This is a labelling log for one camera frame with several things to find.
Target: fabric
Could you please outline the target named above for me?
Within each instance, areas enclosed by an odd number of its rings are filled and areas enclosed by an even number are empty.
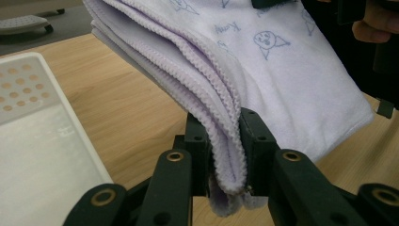
[[[93,33],[206,128],[220,216],[265,198],[245,191],[241,107],[260,114],[281,148],[313,161],[373,118],[369,104],[300,2],[85,0]]]

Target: lavender towel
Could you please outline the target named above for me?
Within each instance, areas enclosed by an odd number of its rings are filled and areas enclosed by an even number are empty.
[[[254,9],[249,0],[85,0],[93,33],[206,128],[214,211],[265,199],[245,192],[241,106],[260,114],[281,148],[316,161],[373,113],[300,2]]]

